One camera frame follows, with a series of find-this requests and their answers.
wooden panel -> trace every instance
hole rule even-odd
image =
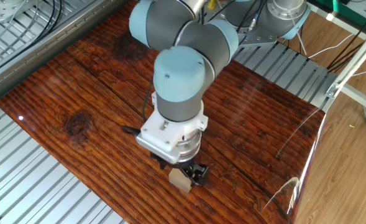
[[[302,40],[310,56],[337,45],[348,35],[312,12],[304,24]],[[312,59],[328,66],[352,38]],[[361,42],[356,39],[349,50]],[[299,51],[297,37],[290,41],[290,47]],[[357,72],[364,71],[366,61]],[[366,94],[366,74],[352,77],[349,84]],[[362,113],[362,105],[343,93],[327,112],[296,223],[366,223],[366,120]]]
[[[232,62],[203,98],[209,124],[197,160],[210,167],[209,181],[181,192],[121,131],[142,125],[157,55],[130,36],[132,7],[3,97],[2,110],[129,223],[292,222],[294,184],[264,207],[303,174],[323,112]]]

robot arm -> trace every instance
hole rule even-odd
[[[169,164],[190,161],[199,151],[203,93],[231,60],[238,36],[226,21],[195,21],[204,0],[142,0],[129,21],[133,37],[161,51],[155,60],[155,106],[137,142]]]
[[[155,109],[136,140],[159,162],[179,168],[199,185],[198,177],[207,171],[193,162],[208,124],[201,99],[237,50],[237,27],[243,27],[244,38],[262,30],[267,39],[268,33],[291,39],[309,12],[304,0],[236,0],[223,12],[228,22],[201,25],[196,18],[204,3],[141,0],[129,21],[134,38],[160,51],[153,73]]]

metal floor grate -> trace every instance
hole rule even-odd
[[[240,48],[234,59],[325,112],[333,102],[325,93],[337,75],[283,44]]]
[[[7,28],[5,33],[0,36],[0,62],[5,60],[5,58],[10,56],[16,50],[27,47],[31,40],[41,33],[50,19],[53,9],[53,1],[37,0],[37,2],[39,3],[38,9],[35,3],[35,6],[18,15],[10,25],[9,23],[0,23],[0,34]],[[78,12],[86,5],[86,1],[64,1],[60,22],[65,21],[71,16],[71,14]],[[59,8],[60,6],[56,3],[56,13]]]
[[[0,109],[0,224],[124,223]]]

light blue joint cover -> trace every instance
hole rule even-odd
[[[205,81],[203,58],[191,47],[176,46],[161,51],[153,67],[155,91],[169,102],[190,99]]]
[[[307,17],[308,17],[308,15],[309,15],[310,12],[311,12],[311,9],[307,5],[307,8],[306,8],[305,12],[301,16],[300,20],[296,23],[296,27],[292,27],[291,30],[289,30],[286,34],[284,34],[281,37],[282,38],[285,38],[287,40],[291,40],[292,38],[294,38],[295,35],[297,34],[297,32],[300,30],[300,27],[304,24],[304,22],[307,19]]]
[[[214,25],[217,28],[219,28],[219,30],[223,33],[223,35],[225,36],[225,38],[227,40],[228,48],[230,50],[230,59],[228,60],[228,62],[226,64],[226,65],[228,65],[231,61],[232,56],[238,49],[239,39],[238,39],[237,31],[233,28],[232,25],[230,25],[230,23],[220,20],[220,19],[214,19],[214,20],[208,22],[207,25],[208,24]]]
[[[129,30],[134,38],[150,47],[147,40],[147,14],[152,0],[141,0],[135,5],[129,18]]]

wooden tabletop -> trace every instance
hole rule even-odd
[[[324,113],[231,62],[203,98],[209,124],[197,162],[210,167],[209,180],[182,192],[169,183],[170,169],[121,130],[142,125],[158,54],[129,34],[133,6],[35,72],[0,108],[129,223],[292,222],[296,182],[265,205],[305,174]]]

